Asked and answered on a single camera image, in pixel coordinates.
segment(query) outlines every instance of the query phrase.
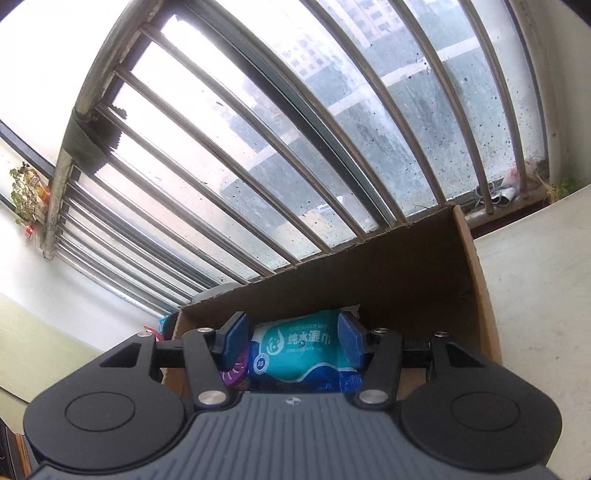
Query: yellow wall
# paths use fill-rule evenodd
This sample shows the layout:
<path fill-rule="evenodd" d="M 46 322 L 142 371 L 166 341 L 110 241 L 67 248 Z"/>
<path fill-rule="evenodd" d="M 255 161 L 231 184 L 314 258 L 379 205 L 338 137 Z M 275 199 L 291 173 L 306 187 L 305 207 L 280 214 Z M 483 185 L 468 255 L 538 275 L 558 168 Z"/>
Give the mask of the yellow wall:
<path fill-rule="evenodd" d="M 44 323 L 0 294 L 0 387 L 26 401 L 100 352 Z M 25 405 L 0 391 L 0 417 L 22 430 Z"/>

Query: white wall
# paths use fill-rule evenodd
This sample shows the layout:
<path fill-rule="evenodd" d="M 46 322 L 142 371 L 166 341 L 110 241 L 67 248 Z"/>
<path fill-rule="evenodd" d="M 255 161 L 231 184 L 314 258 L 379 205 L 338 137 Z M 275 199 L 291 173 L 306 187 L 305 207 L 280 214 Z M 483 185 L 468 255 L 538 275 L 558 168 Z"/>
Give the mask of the white wall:
<path fill-rule="evenodd" d="M 560 0 L 527 0 L 548 55 L 561 133 L 562 176 L 591 183 L 591 27 Z"/>
<path fill-rule="evenodd" d="M 0 293 L 44 322 L 105 351 L 158 319 L 41 251 L 0 205 Z"/>

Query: green plant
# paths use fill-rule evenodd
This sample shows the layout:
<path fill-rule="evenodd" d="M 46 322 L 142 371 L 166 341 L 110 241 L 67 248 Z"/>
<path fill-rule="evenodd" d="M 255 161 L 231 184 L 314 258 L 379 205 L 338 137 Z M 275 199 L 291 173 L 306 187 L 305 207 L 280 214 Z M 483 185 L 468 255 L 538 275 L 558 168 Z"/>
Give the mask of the green plant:
<path fill-rule="evenodd" d="M 13 168 L 10 176 L 14 179 L 10 197 L 16 207 L 15 213 L 19 216 L 16 219 L 18 225 L 29 225 L 34 220 L 35 206 L 37 205 L 37 194 L 32 191 L 24 182 L 22 169 Z"/>
<path fill-rule="evenodd" d="M 578 181 L 576 181 L 573 177 L 566 177 L 558 187 L 558 196 L 563 199 L 564 197 L 576 192 L 579 189 L 580 187 Z"/>

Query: glass pane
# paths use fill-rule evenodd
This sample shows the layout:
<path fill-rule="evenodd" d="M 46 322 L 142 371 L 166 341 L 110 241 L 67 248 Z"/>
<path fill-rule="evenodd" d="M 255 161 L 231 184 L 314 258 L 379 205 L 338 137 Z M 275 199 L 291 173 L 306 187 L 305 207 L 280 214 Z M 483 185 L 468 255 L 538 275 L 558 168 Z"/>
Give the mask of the glass pane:
<path fill-rule="evenodd" d="M 231 90 L 268 127 L 279 135 L 334 196 L 339 200 L 342 199 L 343 206 L 366 231 L 374 230 L 377 227 L 356 196 L 353 195 L 328 162 L 300 134 L 277 106 L 209 40 L 188 23 L 176 19 L 167 23 L 163 33 L 200 67 Z M 305 214 L 316 208 L 322 213 L 322 216 L 327 217 L 329 224 L 333 228 L 339 229 L 339 232 L 325 237 L 330 244 L 338 243 L 340 238 L 342 238 L 342 241 L 350 238 L 350 231 L 338 220 L 332 209 L 325 204 L 324 200 L 320 200 L 315 192 L 310 191 L 308 184 L 303 183 L 301 177 L 291 167 L 285 165 L 285 161 L 270 145 L 263 141 L 250 126 L 246 125 L 237 116 L 236 112 L 226 106 L 212 92 L 209 92 L 205 86 L 202 85 L 201 90 L 197 90 L 197 93 L 201 91 L 202 96 L 210 106 L 225 118 L 231 130 L 254 151 L 254 156 L 243 158 L 241 163 L 251 171 L 255 178 L 272 188 L 273 192 L 298 214 Z M 285 184 L 290 188 L 283 188 L 282 186 Z M 306 198 L 303 205 L 301 204 L 302 198 Z M 239 206 L 236 200 L 234 201 L 234 205 Z M 318 225 L 319 223 L 315 224 L 314 227 L 318 229 Z"/>
<path fill-rule="evenodd" d="M 488 179 L 503 178 L 515 162 L 505 112 L 482 48 L 462 8 L 457 1 L 449 0 L 428 4 L 423 0 L 405 1 L 415 8 L 419 23 L 444 61 L 472 127 Z"/>
<path fill-rule="evenodd" d="M 73 233 L 75 235 L 77 235 L 82 240 L 82 242 L 73 238 L 68 233 L 65 233 L 64 237 L 68 241 L 72 242 L 75 246 L 79 247 L 82 251 L 84 251 L 84 253 L 93 257 L 97 262 L 99 262 L 102 265 L 104 265 L 105 267 L 109 268 L 116 275 L 123 277 L 127 281 L 131 282 L 133 285 L 137 286 L 138 288 L 141 288 L 145 292 L 155 296 L 156 298 L 162 300 L 165 303 L 172 304 L 174 306 L 179 306 L 183 303 L 186 303 L 186 300 L 183 301 L 182 299 L 177 299 L 176 301 L 172 301 L 172 299 L 166 298 L 165 296 L 161 295 L 160 293 L 154 291 L 149 286 L 154 286 L 156 288 L 160 287 L 160 290 L 163 290 L 163 291 L 169 293 L 170 295 L 173 295 L 173 292 L 168 291 L 166 288 L 161 287 L 159 284 L 156 284 L 154 282 L 154 280 L 146 277 L 145 275 L 141 274 L 139 271 L 135 270 L 134 268 L 131 268 L 130 266 L 123 264 L 123 262 L 121 260 L 118 260 L 116 257 L 114 257 L 112 254 L 108 253 L 105 249 L 103 249 L 102 247 L 100 247 L 99 245 L 94 243 L 93 241 L 86 241 L 87 239 L 85 238 L 84 234 L 79 231 L 76 231 L 75 227 L 72 227 L 70 229 L 73 230 Z M 101 258 L 99 255 L 106 257 L 107 259 L 109 259 L 109 261 L 107 262 L 106 260 L 103 260 L 103 258 Z M 139 278 L 143 279 L 147 283 L 147 285 L 145 283 L 142 283 L 142 282 L 132 278 L 127 273 L 120 270 L 119 266 L 123 266 L 124 268 L 126 268 L 126 270 L 131 270 Z"/>
<path fill-rule="evenodd" d="M 10 92 L 0 118 L 54 165 L 80 87 L 128 3 L 26 0 L 0 23 L 0 90 Z"/>
<path fill-rule="evenodd" d="M 326 0 L 325 8 L 381 76 L 429 160 L 448 199 L 476 187 L 472 162 L 453 111 L 420 48 L 387 0 Z M 440 54 L 454 58 L 478 42 L 465 40 Z M 355 92 L 333 106 L 333 113 L 359 101 Z"/>
<path fill-rule="evenodd" d="M 495 46 L 515 106 L 526 159 L 546 157 L 534 81 L 515 24 L 502 0 L 472 0 Z"/>
<path fill-rule="evenodd" d="M 230 203 L 294 255 L 307 257 L 318 251 L 315 245 L 290 223 L 287 223 L 250 187 L 237 179 L 217 158 L 129 86 L 123 86 L 116 98 L 115 105 L 126 110 L 127 123 L 131 128 L 149 138 L 218 196 Z M 223 225 L 226 215 L 219 208 L 214 207 L 209 201 L 199 202 L 202 199 L 201 195 L 188 186 L 183 179 L 153 159 L 131 139 L 122 135 L 117 153 L 144 175 L 160 184 L 169 194 L 185 203 L 206 222 L 211 225 L 219 225 L 222 233 L 234 238 L 236 232 L 232 230 L 232 225 Z M 146 209 L 146 204 L 139 203 L 139 205 Z M 269 266 L 273 265 L 275 268 L 285 263 L 281 258 L 275 258 L 275 254 L 269 252 L 269 248 L 251 233 L 238 238 L 236 243 L 245 250 L 253 253 L 256 257 L 261 257 L 261 259 L 267 257 Z"/>
<path fill-rule="evenodd" d="M 129 250 L 127 247 L 125 247 L 123 244 L 119 243 L 116 239 L 114 239 L 114 238 L 110 237 L 109 235 L 107 235 L 106 233 L 104 233 L 101 229 L 99 229 L 97 226 L 95 226 L 92 222 L 89 222 L 88 220 L 86 220 L 81 214 L 79 214 L 74 209 L 70 209 L 68 211 L 68 214 L 71 217 L 75 218 L 75 220 L 77 220 L 79 223 L 84 225 L 86 228 L 88 228 L 88 230 L 92 231 L 97 236 L 101 237 L 103 240 L 109 242 L 119 252 L 121 252 L 124 255 L 126 255 L 127 257 L 130 257 L 131 259 L 135 260 L 137 263 L 143 265 L 145 268 L 151 270 L 154 274 L 158 275 L 163 280 L 168 281 L 172 285 L 176 286 L 177 288 L 179 288 L 182 291 L 187 292 L 191 296 L 194 296 L 197 294 L 196 291 L 192 290 L 191 288 L 186 286 L 184 283 L 181 283 L 178 280 L 176 280 L 172 277 L 169 277 L 166 273 L 159 270 L 158 267 L 156 267 L 152 263 L 144 260 L 142 257 L 139 257 L 138 255 L 133 253 L 131 250 Z M 71 222 L 66 222 L 66 225 L 69 229 L 73 230 L 75 233 L 79 233 L 79 230 Z"/>
<path fill-rule="evenodd" d="M 382 103 L 345 52 L 302 4 L 297 0 L 220 3 L 266 42 L 329 108 L 406 214 L 435 203 L 413 155 Z M 353 8 L 353 2 L 332 4 L 341 6 L 337 9 L 341 14 Z M 346 12 L 344 15 L 347 20 L 343 23 L 352 25 L 353 18 Z M 365 38 L 361 46 L 371 48 L 370 39 L 359 30 L 356 33 L 357 39 Z"/>
<path fill-rule="evenodd" d="M 104 166 L 98 173 L 97 176 L 103 180 L 106 184 L 110 185 L 113 189 L 120 193 L 123 193 L 125 197 L 132 200 L 136 205 L 140 206 L 143 210 L 150 213 L 152 217 L 161 223 L 168 226 L 175 233 L 185 238 L 189 243 L 201 248 L 213 258 L 220 261 L 222 264 L 230 268 L 232 271 L 241 275 L 243 278 L 253 278 L 257 276 L 257 273 L 253 272 L 250 268 L 241 264 L 239 261 L 231 257 L 224 250 L 213 244 L 210 240 L 206 239 L 200 233 L 197 233 L 191 227 L 189 227 L 180 218 L 176 217 L 165 207 L 161 206 L 153 198 L 147 195 L 145 192 L 140 190 L 137 186 L 127 180 L 119 172 L 114 170 L 111 166 Z M 176 241 L 162 233 L 152 224 L 143 220 L 137 214 L 125 207 L 121 202 L 113 198 L 109 193 L 101 189 L 99 186 L 94 184 L 89 178 L 82 177 L 80 184 L 91 193 L 94 197 L 99 199 L 104 205 L 112 209 L 117 214 L 125 218 L 129 223 L 138 228 L 141 232 L 155 240 L 158 244 L 163 245 L 173 253 L 175 253 L 182 261 L 196 267 L 198 270 L 204 272 L 211 278 L 221 283 L 231 281 L 230 278 L 219 272 L 215 267 L 212 267 L 207 262 L 201 260 L 193 253 L 186 250 L 184 247 L 179 245 Z"/>

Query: ribbed surface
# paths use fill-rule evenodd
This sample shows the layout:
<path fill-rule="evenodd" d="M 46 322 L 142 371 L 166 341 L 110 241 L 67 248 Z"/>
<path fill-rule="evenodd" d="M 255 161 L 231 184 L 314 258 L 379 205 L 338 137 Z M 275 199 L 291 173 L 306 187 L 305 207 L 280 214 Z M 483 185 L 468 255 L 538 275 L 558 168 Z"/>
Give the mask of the ribbed surface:
<path fill-rule="evenodd" d="M 29 464 L 31 465 L 31 470 L 34 472 L 35 470 L 37 470 L 39 468 L 39 463 L 37 462 L 37 459 L 35 458 L 35 454 L 33 453 L 33 449 L 31 448 L 31 444 L 27 440 L 26 435 L 22 436 L 22 441 L 24 442 L 25 448 L 27 449 L 27 457 L 29 458 Z"/>
<path fill-rule="evenodd" d="M 78 475 L 44 467 L 35 480 Z M 419 451 L 382 412 L 341 394 L 245 394 L 203 413 L 159 460 L 96 480 L 556 480 L 542 467 L 506 475 L 460 471 Z"/>

